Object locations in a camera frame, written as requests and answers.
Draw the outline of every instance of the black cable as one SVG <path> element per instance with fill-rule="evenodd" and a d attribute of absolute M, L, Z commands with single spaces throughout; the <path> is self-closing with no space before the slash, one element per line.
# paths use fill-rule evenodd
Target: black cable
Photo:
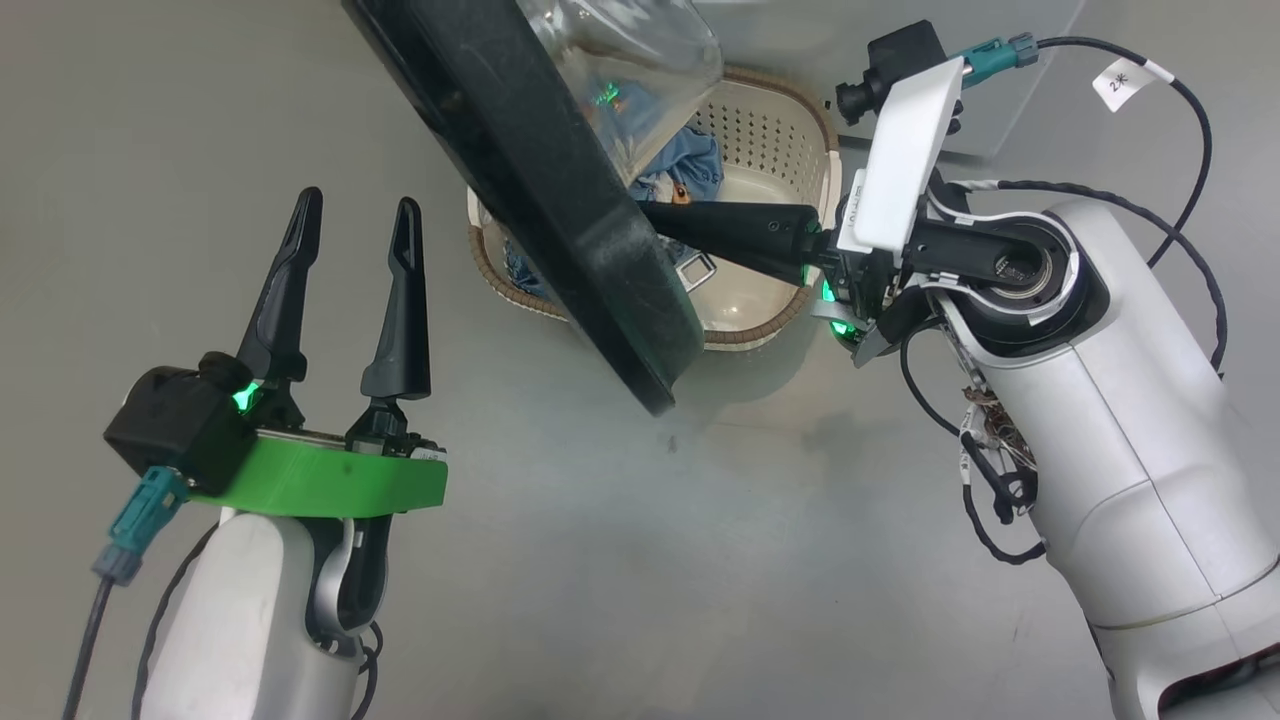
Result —
<path fill-rule="evenodd" d="M 1004 488 L 1005 495 L 1012 497 L 1009 488 L 1005 488 L 1000 482 L 1000 478 L 993 477 L 996 469 L 992 468 L 991 464 L 987 462 L 987 459 L 982 456 L 982 451 L 978 448 L 978 441 L 973 439 L 973 434 L 968 432 L 961 434 L 960 445 L 964 447 L 965 452 L 969 454 L 969 459 L 978 468 L 978 471 L 982 473 L 983 479 L 987 480 L 991 489 L 998 496 L 1001 495 L 1001 488 Z M 1001 562 L 1007 562 L 1009 565 L 1021 565 L 1023 562 L 1036 560 L 1037 557 L 1044 555 L 1043 542 L 1038 542 L 1027 552 L 1018 555 L 1010 555 L 1004 550 L 1000 550 L 996 542 L 991 539 L 991 536 L 987 534 L 987 528 L 982 527 L 982 519 L 978 518 L 978 509 L 973 503 L 973 487 L 969 483 L 964 484 L 963 500 L 965 515 L 969 516 L 969 521 L 973 524 L 973 532 L 978 534 L 978 542 L 980 542 L 982 546 L 991 552 L 992 557 L 1000 560 Z"/>
<path fill-rule="evenodd" d="M 969 516 L 969 521 L 973 523 L 973 532 L 978 534 L 978 542 L 980 542 L 983 547 L 991 551 L 992 557 L 1000 560 L 1001 562 L 1007 562 L 1010 565 L 1021 565 L 1023 562 L 1036 560 L 1037 557 L 1044 555 L 1043 542 L 1036 543 L 1034 547 L 1032 547 L 1027 552 L 1023 552 L 1021 555 L 1010 555 L 1004 550 L 1000 550 L 1000 547 L 996 546 L 995 541 L 991 539 L 991 536 L 987 534 L 987 529 L 982 527 L 982 520 L 978 519 L 978 509 L 974 507 L 973 505 L 973 486 L 968 484 L 964 486 L 963 495 L 964 495 L 964 511 L 965 515 Z"/>
<path fill-rule="evenodd" d="M 369 623 L 369 629 L 372 630 L 374 639 L 378 641 L 378 647 L 370 648 L 367 644 L 361 643 L 361 647 L 365 648 L 365 664 L 360 666 L 360 674 L 364 674 L 369 670 L 370 665 L 378 662 L 378 656 L 383 653 L 383 643 L 385 642 L 383 639 L 383 629 L 378 626 L 378 620 Z"/>
<path fill-rule="evenodd" d="M 147 625 L 147 637 L 142 641 L 142 656 L 138 659 L 138 673 L 137 679 L 133 682 L 133 702 L 129 710 L 129 717 L 132 720 L 138 720 L 142 717 L 142 694 L 147 691 L 147 664 L 151 662 L 151 653 L 156 648 L 156 635 L 160 634 L 160 621 L 164 619 L 164 614 L 169 610 L 169 601 L 173 600 L 174 591 L 178 589 L 178 584 L 182 583 L 182 578 L 187 574 L 187 569 L 191 564 L 200 557 L 200 553 L 205 551 L 205 546 L 209 544 L 209 538 L 214 537 L 214 532 L 218 529 L 215 523 L 212 528 L 205 530 L 205 534 L 200 536 L 196 544 L 187 553 L 187 557 L 182 559 L 178 564 L 178 569 L 174 571 L 173 578 L 169 579 L 169 584 L 164 588 L 164 593 L 160 596 L 160 602 L 156 605 L 156 611 L 151 616 L 151 624 Z"/>
<path fill-rule="evenodd" d="M 1147 64 L 1147 58 L 1143 58 L 1128 47 L 1121 47 L 1112 42 L 1094 40 L 1092 37 L 1047 37 L 1037 42 L 1037 46 L 1039 46 L 1041 50 L 1047 50 L 1050 47 L 1093 47 L 1096 50 L 1111 53 L 1112 55 L 1119 55 L 1137 65 Z M 1190 105 L 1192 111 L 1196 113 L 1196 122 L 1198 122 L 1201 127 L 1201 141 L 1203 146 L 1201 169 L 1199 173 L 1196 174 L 1196 186 L 1192 187 L 1192 195 L 1187 200 L 1187 205 L 1183 208 L 1183 214 L 1179 215 L 1178 222 L 1174 223 L 1176 229 L 1183 229 L 1187 227 L 1187 220 L 1190 219 L 1192 211 L 1196 210 L 1196 204 L 1199 202 L 1201 193 L 1204 192 L 1204 183 L 1208 182 L 1208 167 L 1213 159 L 1213 131 L 1210 128 L 1208 113 L 1204 111 L 1204 105 L 1201 104 L 1199 97 L 1196 97 L 1196 94 L 1192 92 L 1190 88 L 1183 83 L 1183 81 L 1174 78 L 1174 82 L 1169 83 L 1169 87 L 1172 87 L 1178 95 L 1181 95 L 1183 100 Z M 1170 247 L 1172 247 L 1174 242 L 1178 242 L 1174 233 L 1166 233 L 1165 241 L 1160 243 L 1156 252 L 1153 252 L 1151 259 L 1147 260 L 1147 266 L 1155 268 L 1156 263 L 1160 263 L 1160 259 L 1165 256 L 1165 252 L 1167 252 Z"/>
<path fill-rule="evenodd" d="M 1222 299 L 1222 288 L 1217 284 L 1217 278 L 1213 277 L 1213 269 L 1208 266 L 1208 261 L 1204 256 L 1196 250 L 1192 241 L 1187 240 L 1187 236 L 1175 227 L 1171 227 L 1158 215 L 1151 210 L 1135 205 L 1129 200 L 1114 193 L 1101 190 L 1093 190 L 1092 187 L 1085 187 L 1083 184 L 1075 183 L 1062 183 L 1062 182 L 1039 182 L 1039 181 L 998 181 L 997 187 L 1000 190 L 1037 190 L 1041 192 L 1061 192 L 1065 195 L 1078 195 L 1080 197 L 1089 197 L 1092 200 L 1101 200 L 1103 202 L 1110 202 L 1117 208 L 1124 208 L 1134 215 L 1147 220 L 1148 223 L 1160 228 L 1161 232 L 1167 233 L 1174 241 L 1187 251 L 1187 256 L 1190 258 L 1196 268 L 1204 275 L 1204 286 L 1208 288 L 1208 297 L 1213 301 L 1213 310 L 1216 313 L 1215 318 L 1215 338 L 1216 346 L 1213 347 L 1213 354 L 1210 356 L 1210 365 L 1213 370 L 1221 370 L 1222 356 L 1226 355 L 1226 301 Z"/>
<path fill-rule="evenodd" d="M 361 643 L 366 655 L 365 664 L 360 666 L 360 671 L 367 675 L 365 678 L 365 697 L 360 698 L 360 705 L 356 706 L 356 711 L 351 715 L 351 720 L 365 720 L 365 715 L 369 714 L 369 706 L 374 703 L 374 692 L 378 691 L 378 656 L 383 652 L 383 630 L 378 626 L 378 623 L 370 623 L 369 629 L 371 629 L 374 632 L 374 637 L 378 638 L 378 650 L 371 651 Z"/>
<path fill-rule="evenodd" d="M 67 689 L 63 720 L 76 720 L 81 693 L 84 692 L 84 680 L 88 678 L 88 662 L 93 657 L 97 630 L 102 626 L 102 614 L 106 612 L 106 601 L 111 597 L 113 587 L 115 587 L 115 582 L 111 578 L 102 578 L 102 582 L 97 584 L 97 594 L 93 597 L 93 605 L 88 609 L 88 623 L 84 624 L 84 635 L 81 638 L 81 651 L 76 657 L 72 685 Z"/>
<path fill-rule="evenodd" d="M 920 404 L 920 407 L 924 410 L 924 413 L 929 418 L 933 418 L 933 421 L 937 423 L 943 430 L 959 437 L 960 428 L 947 421 L 947 419 L 943 418 L 942 415 L 938 415 L 938 411 L 934 410 L 932 405 L 929 405 L 929 401 L 924 400 L 924 393 L 920 392 L 919 386 L 915 384 L 915 378 L 911 377 L 911 364 L 908 361 L 906 357 L 906 348 L 911 343 L 911 338 L 915 337 L 916 333 L 927 331 L 929 328 L 936 328 L 941 324 L 942 324 L 942 318 L 934 315 L 933 318 L 929 318 L 928 320 L 916 325 L 916 328 L 913 329 L 911 332 L 906 333 L 906 337 L 902 338 L 902 345 L 901 347 L 899 347 L 897 351 L 899 364 L 901 364 L 902 366 L 902 380 L 906 382 L 906 389 L 911 391 L 911 396 L 915 397 L 915 401 Z"/>

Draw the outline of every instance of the black lid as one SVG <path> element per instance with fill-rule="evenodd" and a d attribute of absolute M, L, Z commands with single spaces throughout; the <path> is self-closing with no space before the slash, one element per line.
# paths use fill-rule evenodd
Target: black lid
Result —
<path fill-rule="evenodd" d="M 654 415 L 703 347 L 657 234 L 512 0 L 346 0 L 484 205 Z"/>

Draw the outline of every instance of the label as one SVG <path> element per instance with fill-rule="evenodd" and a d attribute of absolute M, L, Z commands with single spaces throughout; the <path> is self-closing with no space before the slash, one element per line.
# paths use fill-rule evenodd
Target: label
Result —
<path fill-rule="evenodd" d="M 974 414 L 978 411 L 978 406 L 970 404 L 969 410 L 964 414 L 964 420 L 960 421 L 960 434 L 968 433 L 973 429 Z M 964 446 L 960 446 L 960 484 L 969 484 L 969 468 L 973 460 L 969 459 L 969 452 L 965 451 Z"/>
<path fill-rule="evenodd" d="M 1098 97 L 1115 113 L 1153 81 L 1160 79 L 1156 73 L 1143 65 L 1135 65 L 1124 58 L 1111 63 L 1102 74 L 1093 78 L 1093 90 Z"/>

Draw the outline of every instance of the clear plastic container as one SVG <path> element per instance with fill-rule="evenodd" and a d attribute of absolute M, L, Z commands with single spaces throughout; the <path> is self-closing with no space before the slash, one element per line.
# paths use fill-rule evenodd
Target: clear plastic container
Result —
<path fill-rule="evenodd" d="M 630 184 L 724 72 L 687 0 L 516 0 Z"/>

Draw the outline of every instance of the white plastic basket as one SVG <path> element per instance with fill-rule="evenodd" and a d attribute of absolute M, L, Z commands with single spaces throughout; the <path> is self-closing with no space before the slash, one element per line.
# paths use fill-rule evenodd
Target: white plastic basket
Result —
<path fill-rule="evenodd" d="M 835 227 L 841 190 L 836 132 L 827 114 L 801 91 L 765 74 L 727 68 L 724 79 L 687 124 L 719 142 L 724 182 L 717 200 L 813 205 L 823 225 Z M 504 231 L 470 190 L 467 214 L 471 254 L 489 286 L 515 305 L 563 319 L 553 304 L 507 278 Z M 689 296 L 709 350 L 759 347 L 804 313 L 810 288 L 796 288 L 724 260 L 716 264 L 716 275 Z"/>

